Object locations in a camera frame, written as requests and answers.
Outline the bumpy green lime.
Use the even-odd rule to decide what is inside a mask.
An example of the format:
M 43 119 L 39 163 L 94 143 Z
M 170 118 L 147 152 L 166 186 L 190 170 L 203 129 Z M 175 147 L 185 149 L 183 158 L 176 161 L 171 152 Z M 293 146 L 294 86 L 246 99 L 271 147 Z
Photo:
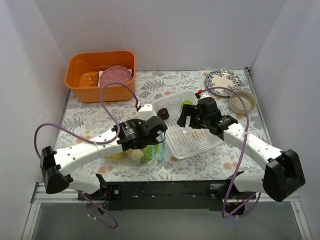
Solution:
M 192 101 L 189 100 L 185 100 L 182 104 L 181 104 L 181 109 L 183 109 L 184 105 L 193 105 Z

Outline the white radish with leaves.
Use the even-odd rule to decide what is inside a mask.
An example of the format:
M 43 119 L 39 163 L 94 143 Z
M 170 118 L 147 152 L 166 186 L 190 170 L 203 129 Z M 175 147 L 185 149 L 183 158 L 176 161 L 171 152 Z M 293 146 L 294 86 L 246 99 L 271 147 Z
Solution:
M 126 153 L 135 163 L 138 164 L 144 156 L 144 153 L 140 149 L 129 149 Z

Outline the green avocado half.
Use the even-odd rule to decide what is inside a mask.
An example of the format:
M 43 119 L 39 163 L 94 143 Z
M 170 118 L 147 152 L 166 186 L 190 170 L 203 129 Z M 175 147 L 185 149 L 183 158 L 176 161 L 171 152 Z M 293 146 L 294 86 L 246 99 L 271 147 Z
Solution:
M 156 161 L 156 156 L 157 152 L 159 149 L 159 145 L 148 145 L 145 147 L 142 152 L 143 152 L 143 157 L 140 160 L 140 164 L 146 164 L 150 161 L 155 162 Z

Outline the clear zip top bag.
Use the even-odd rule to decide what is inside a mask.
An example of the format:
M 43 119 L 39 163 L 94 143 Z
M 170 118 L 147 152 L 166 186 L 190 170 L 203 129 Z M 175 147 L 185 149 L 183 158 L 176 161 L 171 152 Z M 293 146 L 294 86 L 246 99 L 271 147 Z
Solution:
M 115 163 L 122 166 L 154 164 L 161 161 L 165 153 L 165 135 L 157 137 L 158 144 L 148 145 L 143 149 L 129 149 L 124 152 L 105 156 L 107 163 Z

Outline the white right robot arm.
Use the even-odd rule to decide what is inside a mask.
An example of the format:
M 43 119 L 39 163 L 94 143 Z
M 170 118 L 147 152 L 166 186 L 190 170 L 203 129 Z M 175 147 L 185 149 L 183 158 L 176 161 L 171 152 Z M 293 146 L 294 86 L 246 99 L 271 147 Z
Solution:
M 185 127 L 190 117 L 189 127 L 207 129 L 221 140 L 241 149 L 264 171 L 262 175 L 251 175 L 237 171 L 226 186 L 227 195 L 237 199 L 244 192 L 265 193 L 276 202 L 281 202 L 305 183 L 305 176 L 298 154 L 289 149 L 283 151 L 248 133 L 230 115 L 222 115 L 216 101 L 211 97 L 200 99 L 196 105 L 185 104 L 177 120 Z

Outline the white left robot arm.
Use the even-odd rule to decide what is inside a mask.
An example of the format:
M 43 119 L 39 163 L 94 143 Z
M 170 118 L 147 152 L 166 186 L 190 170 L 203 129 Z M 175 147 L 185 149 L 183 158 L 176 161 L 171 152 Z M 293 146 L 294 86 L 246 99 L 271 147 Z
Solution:
M 127 150 L 140 150 L 159 144 L 157 138 L 168 127 L 159 116 L 148 120 L 132 119 L 117 123 L 101 135 L 71 147 L 53 149 L 47 146 L 40 155 L 40 169 L 47 194 L 66 189 L 84 191 L 95 200 L 106 196 L 106 182 L 99 175 L 75 174 L 74 170 L 99 157 L 118 154 Z

